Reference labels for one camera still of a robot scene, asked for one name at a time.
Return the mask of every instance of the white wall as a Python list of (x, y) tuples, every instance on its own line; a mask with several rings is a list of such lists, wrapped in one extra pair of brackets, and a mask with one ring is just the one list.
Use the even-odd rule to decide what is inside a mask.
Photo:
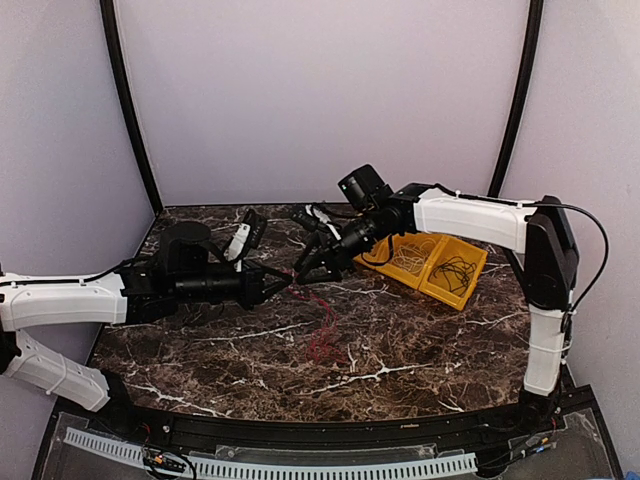
[[(119, 110), (98, 1), (0, 2), (0, 261), (101, 271), (152, 220)], [(95, 326), (30, 332), (85, 361)], [(31, 478), (53, 399), (0, 377), (0, 479)]]
[[(610, 265), (575, 319), (570, 366), (593, 385), (623, 468), (640, 470), (640, 2), (546, 2), (503, 195), (544, 193), (589, 209), (609, 231)], [(602, 241), (574, 217), (584, 287)]]
[(166, 204), (488, 188), (528, 1), (119, 1), (129, 78)]

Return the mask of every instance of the yellow tray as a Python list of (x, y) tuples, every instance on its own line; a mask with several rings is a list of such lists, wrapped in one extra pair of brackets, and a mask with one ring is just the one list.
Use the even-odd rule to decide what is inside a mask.
[[(449, 235), (394, 235), (393, 248), (393, 259), (382, 266), (367, 262), (381, 263), (389, 258), (387, 239), (378, 242), (370, 253), (359, 255), (354, 260), (451, 305), (456, 310), (462, 310), (473, 294), (487, 261), (486, 251)], [(466, 288), (455, 273), (446, 270), (447, 262), (451, 261), (466, 262), (463, 263), (469, 268)]]

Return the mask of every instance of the red string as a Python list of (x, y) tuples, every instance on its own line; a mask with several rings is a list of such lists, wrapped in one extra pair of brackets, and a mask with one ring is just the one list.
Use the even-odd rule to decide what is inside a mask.
[[(307, 347), (307, 359), (311, 359), (316, 364), (321, 363), (349, 363), (343, 352), (334, 346), (335, 340), (338, 338), (338, 316), (331, 306), (322, 298), (318, 297), (309, 288), (301, 285), (290, 285), (287, 290), (296, 298), (303, 301), (314, 301), (325, 310), (325, 317), (320, 328), (311, 334), (311, 342)], [(304, 288), (307, 296), (300, 291)]]
[(147, 432), (147, 438), (144, 441), (145, 444), (149, 443), (149, 437), (151, 437), (151, 427), (149, 425), (147, 425), (146, 423), (141, 423), (140, 424), (142, 426), (142, 428), (145, 429), (145, 431)]

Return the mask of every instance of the black cord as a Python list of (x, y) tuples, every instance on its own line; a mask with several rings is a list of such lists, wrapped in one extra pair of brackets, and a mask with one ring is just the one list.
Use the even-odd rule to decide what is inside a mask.
[(141, 260), (147, 260), (148, 258), (149, 257), (147, 257), (147, 256), (128, 258), (128, 259), (123, 260), (122, 262), (120, 262), (118, 265), (115, 265), (115, 266), (111, 267), (109, 270), (105, 270), (102, 273), (99, 273), (97, 275), (94, 275), (93, 277), (88, 277), (88, 278), (48, 278), (48, 279), (39, 279), (39, 280), (14, 280), (14, 281), (0, 282), (0, 287), (8, 287), (8, 286), (11, 286), (13, 284), (16, 284), (16, 285), (61, 285), (61, 284), (70, 284), (70, 283), (95, 282), (96, 280), (100, 280), (101, 278), (106, 277), (110, 273), (113, 273), (113, 272), (119, 270), (120, 268), (126, 267), (127, 265), (130, 265), (130, 264), (135, 263), (135, 262), (139, 262)]
[(593, 276), (593, 278), (587, 285), (587, 288), (584, 289), (584, 291), (580, 294), (578, 299), (575, 302), (573, 302), (573, 305), (571, 305), (570, 310), (576, 310), (578, 308), (578, 305), (580, 305), (580, 303), (584, 299), (584, 297), (586, 297), (587, 293), (589, 293), (589, 291), (593, 288), (596, 282), (600, 279), (600, 276), (602, 275), (604, 268), (607, 266), (607, 261), (609, 260), (609, 236), (607, 235), (607, 231), (605, 230), (600, 220), (598, 220), (594, 214), (592, 214), (591, 212), (588, 212), (584, 208), (576, 207), (575, 205), (568, 205), (566, 203), (556, 204), (556, 203), (534, 202), (534, 203), (523, 204), (522, 206), (536, 207), (536, 208), (539, 208), (539, 207), (563, 208), (566, 210), (573, 210), (574, 212), (581, 213), (582, 215), (588, 217), (593, 223), (596, 224), (596, 226), (600, 230), (600, 233), (602, 234), (602, 240), (604, 241), (604, 255), (602, 257), (602, 263), (600, 264), (600, 268), (598, 269), (596, 274)]
[(338, 212), (334, 212), (333, 210), (328, 209), (324, 204), (322, 203), (312, 203), (311, 204), (312, 207), (316, 207), (318, 210), (320, 210), (322, 213), (326, 213), (327, 215), (329, 215), (330, 217), (336, 217), (336, 218), (343, 218), (345, 220), (353, 220), (354, 218), (358, 218), (358, 215), (350, 215), (347, 213), (338, 213)]
[[(449, 291), (458, 295), (458, 291), (462, 290), (460, 295), (464, 295), (464, 293), (471, 285), (471, 280), (473, 279), (473, 274), (475, 273), (478, 266), (475, 263), (469, 263), (464, 260), (461, 256), (456, 255), (455, 257), (451, 257), (446, 262), (441, 263), (437, 267), (433, 269), (429, 278), (437, 278), (438, 273), (442, 273), (444, 279), (447, 281), (447, 285), (449, 286)], [(449, 273), (452, 273), (456, 280), (460, 283), (457, 287), (454, 287), (451, 284), (451, 280), (449, 279)]]
[(384, 262), (370, 262), (369, 260), (364, 258), (364, 254), (360, 254), (360, 258), (362, 259), (362, 261), (365, 262), (367, 265), (370, 265), (372, 267), (383, 267), (387, 263), (389, 263), (391, 260), (393, 260), (393, 255), (395, 253), (393, 251), (393, 235), (389, 235), (387, 237), (387, 242), (389, 244), (389, 258), (387, 258)]
[(512, 425), (510, 427), (494, 427), (493, 425), (483, 424), (483, 425), (477, 425), (473, 428), (484, 428), (486, 430), (491, 430), (492, 432), (497, 432), (497, 433), (510, 433), (518, 430), (523, 423), (524, 423), (524, 419), (521, 418), (517, 424)]
[(538, 455), (540, 453), (546, 452), (547, 450), (549, 450), (549, 448), (554, 448), (553, 444), (547, 443), (550, 438), (551, 435), (549, 437), (546, 437), (546, 441), (544, 441), (543, 439), (538, 441), (531, 447), (523, 448), (522, 450), (520, 450), (520, 452), (518, 452), (517, 456), (513, 457), (509, 461), (501, 463), (499, 465), (492, 465), (490, 468), (493, 470), (501, 470), (503, 468), (507, 468), (509, 465), (513, 465), (514, 463), (519, 462), (520, 460), (524, 460), (525, 458), (529, 458), (533, 455)]
[[(148, 449), (149, 445), (145, 444), (145, 446), (143, 448)], [(195, 465), (191, 462), (191, 460), (189, 460), (186, 456), (182, 455), (181, 453), (177, 453), (177, 452), (172, 452), (170, 450), (163, 450), (162, 448), (157, 448), (157, 447), (151, 447), (154, 450), (157, 450), (157, 453), (155, 455), (173, 455), (176, 458), (180, 459), (186, 466), (189, 467), (189, 470), (191, 470), (191, 479), (192, 480), (198, 480), (198, 474), (196, 471), (196, 467)], [(153, 463), (153, 461), (151, 460), (146, 460), (143, 459), (142, 462), (146, 467), (149, 467), (149, 469), (151, 470), (150, 472), (147, 470), (147, 473), (149, 473), (149, 475), (151, 475), (154, 478), (157, 478), (158, 480), (175, 480), (177, 478), (182, 477), (182, 473), (183, 472), (176, 472), (177, 475), (170, 475), (170, 474), (166, 474), (166, 473), (162, 473), (158, 471), (158, 467)]]
[[(120, 434), (120, 433), (115, 432), (111, 427), (109, 427), (106, 423), (104, 423), (104, 422), (103, 422), (101, 419), (99, 419), (99, 418), (93, 418), (93, 419), (91, 419), (91, 420), (92, 420), (92, 421), (94, 421), (94, 422), (96, 422), (96, 423), (98, 423), (100, 426), (102, 426), (105, 430), (107, 430), (109, 433), (111, 433), (111, 434), (112, 434), (112, 435), (114, 435), (115, 437), (119, 438), (120, 440), (127, 441), (127, 442), (135, 442), (135, 441), (132, 439), (132, 437), (133, 437), (133, 435), (134, 435), (138, 430), (140, 430), (140, 428), (141, 428), (142, 426), (145, 426), (147, 429), (149, 428), (149, 427), (148, 427), (148, 425), (146, 425), (146, 424), (144, 424), (144, 423), (141, 423), (141, 424), (139, 424), (139, 425), (136, 427), (136, 429), (131, 433), (131, 435), (124, 436), (124, 435), (122, 435), (122, 434)], [(175, 456), (175, 457), (179, 458), (179, 459), (180, 459), (180, 460), (182, 460), (182, 461), (183, 461), (183, 462), (184, 462), (184, 463), (189, 467), (189, 469), (191, 470), (191, 479), (192, 479), (192, 480), (198, 480), (198, 472), (196, 471), (196, 467), (195, 467), (195, 465), (193, 465), (193, 463), (191, 462), (191, 460), (189, 460), (189, 458), (187, 458), (187, 457), (186, 457), (185, 455), (183, 455), (182, 453), (174, 452), (174, 451), (172, 451), (172, 450), (165, 450), (163, 447), (160, 447), (160, 446), (158, 446), (158, 445), (153, 445), (153, 444), (149, 443), (149, 442), (148, 442), (148, 440), (149, 440), (149, 434), (150, 434), (150, 433), (151, 433), (151, 431), (150, 431), (150, 430), (147, 430), (147, 440), (145, 440), (144, 444), (143, 444), (143, 445), (141, 445), (141, 448), (142, 448), (142, 449), (147, 449), (147, 450), (148, 450), (149, 448), (152, 448), (153, 450), (157, 450), (157, 451), (158, 451), (158, 455), (164, 455), (164, 454), (166, 454), (166, 453), (169, 453), (169, 454), (171, 454), (171, 455), (173, 455), (173, 456)], [(147, 473), (149, 473), (151, 476), (153, 476), (153, 477), (155, 477), (155, 478), (157, 478), (157, 479), (160, 479), (160, 480), (173, 480), (173, 479), (175, 479), (175, 478), (180, 478), (180, 477), (182, 476), (181, 474), (176, 475), (176, 476), (170, 476), (170, 475), (167, 475), (167, 474), (165, 474), (165, 473), (158, 472), (158, 471), (156, 471), (156, 467), (155, 467), (155, 465), (153, 465), (153, 463), (151, 463), (151, 462), (148, 462), (148, 463), (147, 463), (147, 462), (145, 462), (145, 461), (144, 461), (144, 459), (143, 459), (143, 464), (144, 464), (145, 466), (147, 466), (147, 467), (149, 467), (149, 468), (151, 469), (151, 472), (149, 472), (149, 471), (147, 470)]]
[[(483, 467), (487, 467), (490, 465), (493, 465), (496, 462), (499, 462), (500, 460), (502, 460), (505, 457), (510, 456), (513, 452), (515, 452), (516, 450), (518, 450), (520, 447), (522, 447), (523, 445), (525, 445), (526, 443), (529, 442), (529, 440), (531, 440), (533, 437), (535, 437), (538, 434), (538, 432), (534, 432), (532, 434), (530, 434), (527, 438), (525, 438), (524, 440), (521, 440), (520, 442), (518, 442), (515, 446), (513, 446), (512, 448), (510, 448), (507, 452), (503, 453), (502, 455), (500, 455), (499, 457), (494, 458), (493, 460), (489, 460), (488, 462), (484, 462), (481, 463), (480, 465), (478, 465), (478, 468), (483, 468)], [(495, 465), (491, 468), (499, 468), (498, 465)]]

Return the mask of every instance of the brown marble surface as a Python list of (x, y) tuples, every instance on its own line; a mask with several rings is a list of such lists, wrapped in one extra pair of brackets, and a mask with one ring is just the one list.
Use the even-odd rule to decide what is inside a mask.
[[(245, 206), (167, 209), (143, 248), (183, 220), (206, 223), (221, 244)], [(289, 206), (256, 206), (269, 219), (250, 257), (290, 269), (306, 232)], [(502, 253), (489, 257), (458, 312), (368, 268), (311, 287), (336, 313), (332, 346), (345, 363), (309, 359), (325, 316), (315, 301), (281, 292), (253, 311), (191, 305), (154, 324), (105, 328), (91, 364), (122, 375), (136, 404), (250, 420), (362, 421), (513, 403), (527, 361), (528, 321)]]

